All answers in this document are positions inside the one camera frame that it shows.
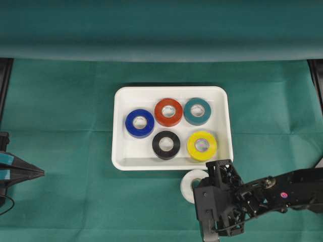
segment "tape roll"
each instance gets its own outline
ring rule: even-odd
[[[206,131],[198,131],[189,137],[187,151],[193,159],[207,161],[216,153],[217,141],[212,134]]]
[[[190,203],[194,204],[193,183],[201,181],[208,177],[204,170],[191,170],[183,177],[181,181],[181,193],[183,197]]]
[[[153,151],[157,157],[163,160],[172,159],[178,153],[180,147],[180,139],[170,131],[162,131],[156,134],[152,140]]]
[[[185,104],[184,117],[192,125],[203,125],[210,116],[211,107],[201,98],[192,98]]]
[[[164,116],[163,110],[170,109],[173,112],[168,116]],[[180,122],[183,116],[183,108],[182,105],[171,98],[164,98],[162,101],[157,103],[155,106],[155,117],[158,123],[163,126],[171,127],[175,126]]]
[[[141,126],[137,126],[136,121],[141,122]],[[153,116],[145,109],[134,110],[126,118],[126,129],[135,138],[147,137],[152,132],[153,127]]]

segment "black tape roll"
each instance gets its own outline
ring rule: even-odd
[[[162,150],[159,146],[159,142],[163,138],[170,138],[173,141],[173,147],[168,150]],[[155,135],[155,137],[152,140],[152,149],[154,150],[156,156],[158,156],[160,159],[163,160],[169,160],[172,159],[180,150],[181,142],[180,139],[176,134],[170,131],[162,131]]]

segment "white tape roll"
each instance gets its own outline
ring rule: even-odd
[[[181,193],[188,202],[194,204],[192,183],[195,180],[200,181],[206,177],[208,177],[208,174],[204,170],[192,170],[186,173],[186,175],[183,177],[181,181]]]

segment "table surface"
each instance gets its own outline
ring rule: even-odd
[[[186,171],[111,163],[115,92],[129,85],[216,85],[229,97],[234,165],[245,182],[309,168],[323,120],[306,61],[109,63],[16,59],[2,130],[8,151],[46,171],[10,188],[3,241],[200,241]],[[223,241],[320,241],[323,215],[271,213]]]

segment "yellow tape roll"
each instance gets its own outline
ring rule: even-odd
[[[196,148],[196,142],[208,142],[208,148],[203,152]],[[190,156],[198,161],[211,159],[217,151],[217,141],[214,136],[205,131],[193,133],[187,141],[187,151]]]

